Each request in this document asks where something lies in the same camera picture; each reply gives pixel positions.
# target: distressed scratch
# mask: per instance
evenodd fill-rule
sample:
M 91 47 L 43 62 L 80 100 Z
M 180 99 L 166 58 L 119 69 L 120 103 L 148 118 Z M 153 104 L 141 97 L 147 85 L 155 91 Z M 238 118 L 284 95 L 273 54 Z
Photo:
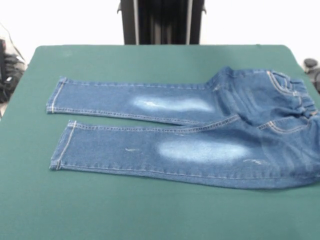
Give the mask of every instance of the distressed scratch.
M 125 148 L 124 150 L 128 151 L 128 152 L 135 152 L 135 151 L 139 151 L 139 148 Z
M 247 159 L 247 160 L 244 160 L 243 162 L 244 162 L 244 163 L 245 163 L 245 162 L 251 162 L 251 163 L 258 164 L 258 165 L 261 165 L 261 164 L 262 164 L 261 161 L 255 160 L 255 159 Z
M 215 92 L 215 91 L 218 91 L 219 89 L 220 89 L 220 84 L 218 84 L 213 90 L 212 90 L 212 92 Z

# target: jeans waistband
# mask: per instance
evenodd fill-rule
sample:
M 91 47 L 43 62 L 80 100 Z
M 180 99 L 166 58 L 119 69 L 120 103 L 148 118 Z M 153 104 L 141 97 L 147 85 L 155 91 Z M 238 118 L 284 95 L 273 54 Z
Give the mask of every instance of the jeans waistband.
M 243 78 L 249 75 L 267 74 L 275 89 L 283 95 L 298 98 L 297 108 L 303 112 L 307 118 L 320 114 L 316 108 L 314 100 L 308 93 L 304 81 L 299 78 L 291 78 L 288 75 L 268 69 L 239 69 L 233 70 L 230 67 L 222 68 L 209 82 L 212 85 L 221 75 L 228 75 L 233 78 Z

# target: jeans leg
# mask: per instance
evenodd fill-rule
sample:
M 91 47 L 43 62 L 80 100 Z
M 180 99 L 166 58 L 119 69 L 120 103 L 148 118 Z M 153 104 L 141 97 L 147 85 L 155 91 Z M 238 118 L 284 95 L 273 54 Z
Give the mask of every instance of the jeans leg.
M 49 114 L 65 113 L 188 125 L 214 121 L 213 79 L 201 84 L 83 82 L 61 78 L 50 97 Z
M 297 151 L 304 144 L 299 137 L 315 137 L 309 127 L 317 129 L 318 121 L 315 118 L 311 125 L 288 134 L 270 124 L 252 127 L 238 115 L 209 124 L 165 128 L 70 121 L 50 168 L 227 188 L 302 186 L 320 178 L 318 150 L 305 146 L 303 152 Z

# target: black stand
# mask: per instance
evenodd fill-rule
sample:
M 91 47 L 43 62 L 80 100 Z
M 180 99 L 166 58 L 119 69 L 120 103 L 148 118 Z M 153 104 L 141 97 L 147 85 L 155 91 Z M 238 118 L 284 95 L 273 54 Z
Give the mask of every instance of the black stand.
M 205 0 L 121 0 L 124 44 L 199 44 Z

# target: jeans pocket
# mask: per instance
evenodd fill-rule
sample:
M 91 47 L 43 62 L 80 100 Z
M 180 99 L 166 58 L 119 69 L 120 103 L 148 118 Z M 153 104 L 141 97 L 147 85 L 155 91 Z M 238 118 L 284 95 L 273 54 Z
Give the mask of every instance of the jeans pocket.
M 277 134 L 291 134 L 303 130 L 307 128 L 309 125 L 310 121 L 308 120 L 308 118 L 304 116 L 299 118 L 294 116 L 288 116 L 278 120 L 269 121 L 259 126 L 258 128 L 260 130 L 271 129 L 273 132 L 276 132 Z
M 293 86 L 289 76 L 276 71 L 267 71 L 267 74 L 278 92 L 285 95 L 293 95 Z

